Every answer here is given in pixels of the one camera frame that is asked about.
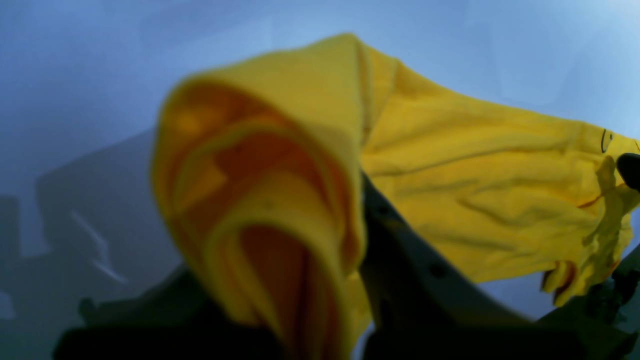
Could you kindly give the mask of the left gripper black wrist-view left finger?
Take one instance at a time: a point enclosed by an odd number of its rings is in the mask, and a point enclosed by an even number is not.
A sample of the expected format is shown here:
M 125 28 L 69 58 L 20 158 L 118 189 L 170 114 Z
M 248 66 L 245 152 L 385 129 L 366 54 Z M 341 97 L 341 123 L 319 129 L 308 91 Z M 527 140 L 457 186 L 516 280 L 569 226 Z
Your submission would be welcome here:
M 237 324 L 180 267 L 136 298 L 78 304 L 83 326 L 67 330 L 55 360 L 283 360 L 266 328 Z

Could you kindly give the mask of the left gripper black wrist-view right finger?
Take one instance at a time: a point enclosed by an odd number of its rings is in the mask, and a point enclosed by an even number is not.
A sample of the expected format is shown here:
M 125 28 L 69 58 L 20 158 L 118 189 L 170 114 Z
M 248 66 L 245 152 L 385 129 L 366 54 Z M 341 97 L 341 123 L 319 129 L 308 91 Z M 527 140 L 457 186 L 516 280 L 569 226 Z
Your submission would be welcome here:
M 498 305 L 422 240 L 362 177 L 367 234 L 359 273 L 374 317 L 366 360 L 587 360 L 575 330 Z

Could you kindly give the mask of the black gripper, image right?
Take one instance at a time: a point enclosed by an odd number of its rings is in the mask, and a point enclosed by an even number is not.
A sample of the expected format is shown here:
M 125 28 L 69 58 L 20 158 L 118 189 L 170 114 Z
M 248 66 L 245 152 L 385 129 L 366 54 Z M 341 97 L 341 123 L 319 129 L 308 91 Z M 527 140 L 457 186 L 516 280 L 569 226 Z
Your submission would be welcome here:
M 624 184 L 640 192 L 640 155 L 622 153 L 615 166 Z M 634 324 L 624 312 L 633 298 L 639 297 L 639 253 L 637 245 L 610 278 L 592 287 L 587 295 L 575 297 L 544 315 L 537 323 L 573 331 L 583 342 L 586 360 L 625 360 L 639 339 L 639 306 L 628 308 L 628 312 L 635 313 Z

